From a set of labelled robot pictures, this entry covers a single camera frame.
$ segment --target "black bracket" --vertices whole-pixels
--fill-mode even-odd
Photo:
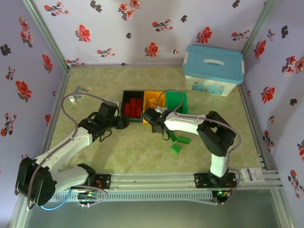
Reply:
[[[209,188],[235,188],[237,185],[236,175],[233,172],[227,172],[218,184],[211,182],[209,173],[195,173],[194,182],[197,189]]]
[[[96,174],[95,181],[92,184],[94,187],[102,189],[110,189],[111,175],[110,174]]]

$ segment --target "red block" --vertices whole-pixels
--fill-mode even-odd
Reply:
[[[142,116],[142,108],[137,108],[137,117]]]
[[[124,104],[124,114],[130,116],[130,113],[131,113],[130,104],[125,103]]]
[[[131,108],[131,115],[130,115],[131,118],[136,118],[137,115],[136,115],[136,108]]]
[[[136,98],[131,98],[130,99],[130,107],[131,108],[136,108]]]
[[[136,99],[136,107],[137,108],[141,108],[142,107],[142,103],[143,103],[143,99],[141,99],[141,98],[137,98]]]

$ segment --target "purple wall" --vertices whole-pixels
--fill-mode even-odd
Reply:
[[[17,200],[14,188],[19,163],[25,156],[33,157],[40,152],[47,129],[46,115],[52,112],[55,101],[53,91],[58,90],[64,71],[22,1],[3,2],[0,21],[0,202],[3,205],[0,228],[3,228],[9,223]]]
[[[279,1],[245,57],[248,95],[265,131],[261,138],[277,164],[298,227],[304,224],[303,11],[303,0]]]

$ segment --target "white label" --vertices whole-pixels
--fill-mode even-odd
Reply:
[[[241,169],[244,182],[264,182],[262,168]]]

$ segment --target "label sticker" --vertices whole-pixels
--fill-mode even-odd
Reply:
[[[264,182],[262,168],[241,169],[244,182]]]
[[[225,87],[214,83],[193,82],[192,90],[208,94],[222,95]]]

